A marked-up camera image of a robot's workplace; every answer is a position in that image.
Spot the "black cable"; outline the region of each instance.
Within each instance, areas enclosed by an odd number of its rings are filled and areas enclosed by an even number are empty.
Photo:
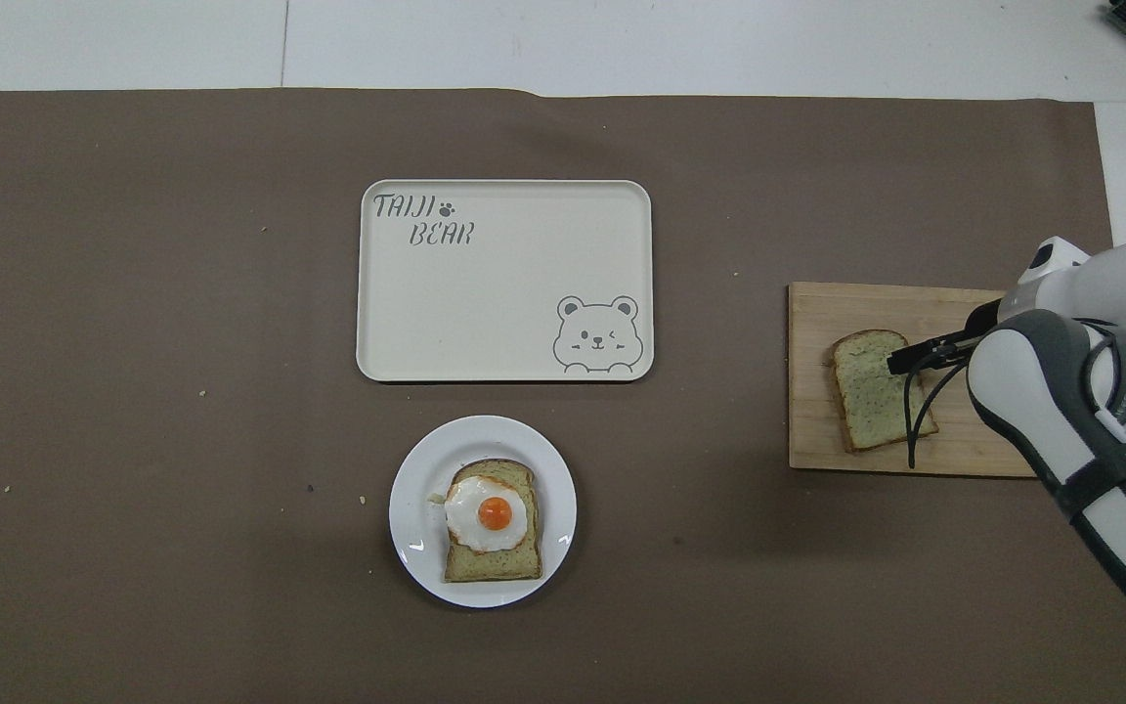
[[[1115,403],[1115,395],[1118,392],[1118,387],[1120,387],[1120,384],[1118,384],[1118,380],[1120,380],[1123,374],[1123,371],[1120,369],[1120,362],[1118,362],[1118,351],[1117,349],[1115,349],[1115,346],[1118,345],[1118,340],[1115,338],[1115,333],[1111,332],[1111,330],[1107,330],[1105,329],[1105,327],[1100,327],[1100,324],[1094,324],[1090,320],[1081,320],[1081,322],[1084,323],[1085,326],[1089,326],[1090,329],[1097,330],[1098,333],[1102,336],[1100,342],[1098,342],[1097,345],[1092,346],[1092,348],[1089,349],[1089,355],[1085,356],[1085,364],[1083,365],[1083,368],[1080,371],[1080,392],[1085,398],[1085,403],[1089,404],[1092,411],[1094,411],[1096,413],[1097,411],[1102,409],[1102,407],[1100,407],[1098,404],[1098,401],[1096,401],[1093,398],[1093,389],[1092,389],[1093,364],[1098,362],[1098,357],[1100,356],[1101,353],[1107,351],[1108,349],[1111,351],[1111,364],[1115,366],[1114,371],[1115,386],[1111,389],[1111,396],[1109,396],[1109,399],[1107,400],[1107,408],[1109,409],[1109,407],[1111,407]]]
[[[941,347],[933,349],[933,351],[929,353],[929,355],[924,355],[911,365],[910,371],[906,372],[906,380],[902,383],[902,419],[906,422],[906,465],[912,470],[915,467],[915,440],[919,438],[920,426],[923,424],[923,416],[927,411],[927,407],[929,407],[930,402],[932,402],[930,400],[937,395],[939,386],[942,386],[946,381],[950,381],[953,375],[957,373],[957,369],[964,367],[967,362],[965,359],[958,362],[958,365],[955,366],[949,374],[945,375],[941,383],[939,383],[937,387],[933,387],[929,398],[924,398],[923,406],[920,407],[919,418],[915,419],[913,426],[911,425],[911,383],[915,382],[915,378],[919,377],[926,366],[932,365],[933,362],[938,359],[950,357],[957,350],[958,347],[955,345],[942,345]]]
[[[937,396],[937,393],[941,393],[941,389],[946,387],[946,384],[950,383],[950,380],[953,377],[956,377],[956,375],[960,373],[960,371],[964,371],[966,366],[967,366],[966,362],[958,362],[958,364],[955,365],[953,369],[948,371],[948,373],[946,373],[946,375],[941,377],[941,381],[938,381],[938,383],[936,383],[936,386],[932,387],[932,391],[930,391],[929,394],[923,399],[923,406],[920,406],[919,418],[914,419],[914,427],[912,428],[912,433],[908,434],[906,436],[906,464],[912,470],[915,467],[915,443],[920,440],[920,426],[923,425],[923,419],[926,419],[927,416],[929,416],[929,406],[932,404],[932,401]]]

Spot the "round plate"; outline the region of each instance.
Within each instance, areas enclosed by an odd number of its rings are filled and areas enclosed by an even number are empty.
[[[446,508],[430,493],[446,496],[450,480],[465,464],[486,458],[516,460],[533,470],[537,494],[537,532],[542,578],[530,580],[448,582]],[[537,591],[562,564],[575,532],[575,485],[563,455],[536,429],[500,416],[468,416],[434,429],[411,449],[388,492],[388,533],[397,558],[436,597],[450,604],[488,609]]]

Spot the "fried egg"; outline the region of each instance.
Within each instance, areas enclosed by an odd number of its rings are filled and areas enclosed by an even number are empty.
[[[450,487],[446,527],[474,552],[516,547],[528,532],[528,511],[512,487],[495,478],[470,476]]]

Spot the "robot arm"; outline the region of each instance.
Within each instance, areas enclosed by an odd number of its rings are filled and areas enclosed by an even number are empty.
[[[997,319],[971,351],[973,404],[1126,596],[1126,246],[1046,241]]]
[[[1044,309],[998,326],[975,347],[967,386],[980,418],[1012,442],[1126,596],[1126,431],[1111,387],[1082,380],[1102,335]],[[1109,362],[1092,367],[1109,373]]]

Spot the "egg yolk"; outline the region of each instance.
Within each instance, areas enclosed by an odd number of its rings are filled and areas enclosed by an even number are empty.
[[[510,525],[510,504],[501,496],[491,496],[482,500],[477,518],[488,529],[504,529]]]

